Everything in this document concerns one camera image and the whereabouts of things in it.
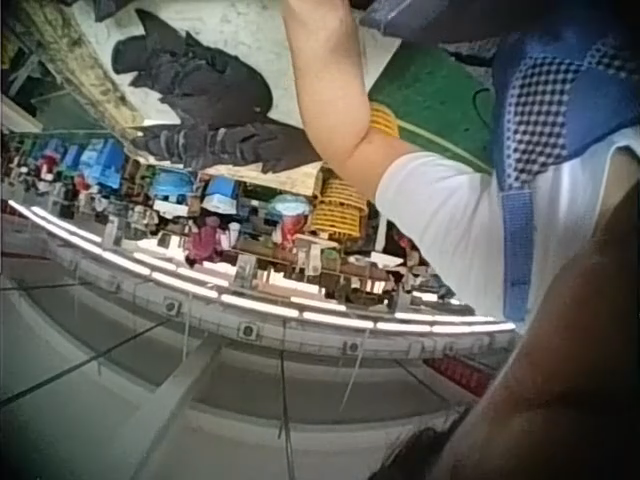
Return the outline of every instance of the green floor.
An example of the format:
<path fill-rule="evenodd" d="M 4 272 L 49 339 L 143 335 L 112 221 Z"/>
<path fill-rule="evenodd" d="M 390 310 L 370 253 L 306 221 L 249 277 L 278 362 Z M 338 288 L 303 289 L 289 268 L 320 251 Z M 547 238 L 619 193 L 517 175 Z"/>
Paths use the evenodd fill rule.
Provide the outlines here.
<path fill-rule="evenodd" d="M 489 130 L 472 105 L 473 93 L 480 88 L 480 82 L 442 51 L 403 44 L 370 96 L 393 110 L 400 121 L 426 131 L 425 135 L 401 129 L 406 140 L 478 171 L 488 171 Z M 490 94 L 481 94 L 478 106 L 483 117 L 490 119 Z M 446 142 L 466 155 L 443 146 Z"/>

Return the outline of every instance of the skin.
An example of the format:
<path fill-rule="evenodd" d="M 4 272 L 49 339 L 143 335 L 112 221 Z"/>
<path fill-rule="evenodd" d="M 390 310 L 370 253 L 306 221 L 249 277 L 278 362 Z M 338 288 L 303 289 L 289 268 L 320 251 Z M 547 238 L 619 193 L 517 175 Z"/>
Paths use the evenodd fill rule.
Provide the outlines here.
<path fill-rule="evenodd" d="M 418 149 L 369 128 L 347 0 L 285 0 L 284 22 L 311 142 L 375 199 L 387 168 Z M 637 159 L 618 150 L 591 245 L 556 276 L 430 479 L 640 478 L 632 462 L 640 451 L 638 176 Z"/>

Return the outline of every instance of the white sleeve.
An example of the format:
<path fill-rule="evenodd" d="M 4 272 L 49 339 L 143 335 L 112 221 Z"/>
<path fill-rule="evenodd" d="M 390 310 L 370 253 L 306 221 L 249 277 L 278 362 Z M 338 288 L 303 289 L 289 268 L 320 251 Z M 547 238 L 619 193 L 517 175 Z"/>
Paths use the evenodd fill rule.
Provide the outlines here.
<path fill-rule="evenodd" d="M 463 301 L 477 305 L 487 287 L 494 296 L 501 291 L 502 217 L 490 175 L 435 153 L 413 153 L 385 172 L 376 205 Z M 491 277 L 500 284 L 488 285 Z"/>

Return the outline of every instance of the white t-shirt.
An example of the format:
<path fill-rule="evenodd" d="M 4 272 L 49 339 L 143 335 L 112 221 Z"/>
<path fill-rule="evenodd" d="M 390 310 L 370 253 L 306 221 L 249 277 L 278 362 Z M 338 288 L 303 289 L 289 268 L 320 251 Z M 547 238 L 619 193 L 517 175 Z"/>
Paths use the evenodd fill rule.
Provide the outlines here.
<path fill-rule="evenodd" d="M 587 245 L 611 153 L 622 146 L 640 154 L 640 128 L 621 130 L 581 158 L 551 167 L 536 178 L 527 320 L 560 267 Z M 378 186 L 376 204 L 416 243 L 457 298 L 478 315 L 502 319 L 504 245 L 498 195 L 495 175 L 421 152 L 389 167 Z"/>

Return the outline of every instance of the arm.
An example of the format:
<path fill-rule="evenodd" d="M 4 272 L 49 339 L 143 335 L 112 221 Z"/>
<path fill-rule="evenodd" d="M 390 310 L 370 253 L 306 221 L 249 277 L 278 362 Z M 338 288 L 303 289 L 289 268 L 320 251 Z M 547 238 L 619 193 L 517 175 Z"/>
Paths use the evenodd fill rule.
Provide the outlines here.
<path fill-rule="evenodd" d="M 300 114 L 320 156 L 374 200 L 387 168 L 418 149 L 369 127 L 358 27 L 348 0 L 285 0 Z"/>

